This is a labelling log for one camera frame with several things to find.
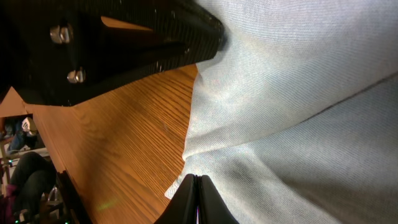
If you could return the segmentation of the light blue printed t-shirt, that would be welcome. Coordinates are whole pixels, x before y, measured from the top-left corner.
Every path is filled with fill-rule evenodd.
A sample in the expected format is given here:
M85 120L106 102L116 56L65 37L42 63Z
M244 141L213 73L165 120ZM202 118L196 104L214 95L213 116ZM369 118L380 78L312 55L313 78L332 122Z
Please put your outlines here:
M397 222L397 1L201 1L183 175L240 223Z

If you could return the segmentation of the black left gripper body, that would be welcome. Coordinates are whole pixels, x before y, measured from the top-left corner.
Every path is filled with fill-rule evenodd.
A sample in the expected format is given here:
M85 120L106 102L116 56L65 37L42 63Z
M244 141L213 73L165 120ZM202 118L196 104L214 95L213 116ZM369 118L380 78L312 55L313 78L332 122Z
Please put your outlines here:
M50 30L77 17L70 1L1 1L1 97L14 88L34 105L73 106L103 93L73 44Z

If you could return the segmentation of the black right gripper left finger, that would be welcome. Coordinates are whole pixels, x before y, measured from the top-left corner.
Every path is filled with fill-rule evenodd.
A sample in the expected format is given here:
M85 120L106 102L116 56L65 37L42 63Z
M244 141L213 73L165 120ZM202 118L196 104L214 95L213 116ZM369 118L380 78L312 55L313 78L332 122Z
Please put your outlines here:
M155 224L197 222L197 176L188 174Z

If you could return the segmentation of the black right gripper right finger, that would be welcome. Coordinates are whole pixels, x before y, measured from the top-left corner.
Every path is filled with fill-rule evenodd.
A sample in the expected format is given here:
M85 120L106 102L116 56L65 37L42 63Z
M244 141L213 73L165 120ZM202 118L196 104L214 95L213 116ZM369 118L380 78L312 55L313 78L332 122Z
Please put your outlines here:
M199 224L238 224L209 176L199 177L198 193Z

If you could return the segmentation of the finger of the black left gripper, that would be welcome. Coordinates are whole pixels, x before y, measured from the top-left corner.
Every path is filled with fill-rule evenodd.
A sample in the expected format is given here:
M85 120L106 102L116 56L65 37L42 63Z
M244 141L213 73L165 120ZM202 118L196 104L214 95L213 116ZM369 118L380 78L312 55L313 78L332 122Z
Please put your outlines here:
M212 59L224 26L195 1L88 1L86 97Z

